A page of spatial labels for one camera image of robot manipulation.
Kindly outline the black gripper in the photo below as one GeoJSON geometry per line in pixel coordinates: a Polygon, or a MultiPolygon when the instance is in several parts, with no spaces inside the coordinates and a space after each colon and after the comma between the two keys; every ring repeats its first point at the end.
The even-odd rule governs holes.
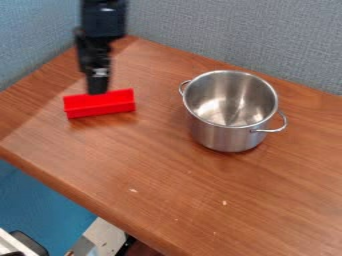
{"type": "Polygon", "coordinates": [[[81,25],[74,30],[79,67],[87,72],[90,95],[109,90],[111,42],[126,36],[128,0],[81,0],[81,25]]]}

